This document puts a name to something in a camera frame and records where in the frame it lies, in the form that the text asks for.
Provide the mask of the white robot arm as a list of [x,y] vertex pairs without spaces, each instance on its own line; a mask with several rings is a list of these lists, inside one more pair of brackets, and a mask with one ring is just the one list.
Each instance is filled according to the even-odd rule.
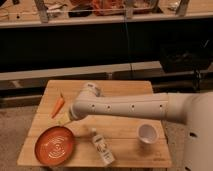
[[107,97],[84,84],[60,125],[89,115],[166,120],[186,126],[182,171],[213,171],[213,92],[154,93]]

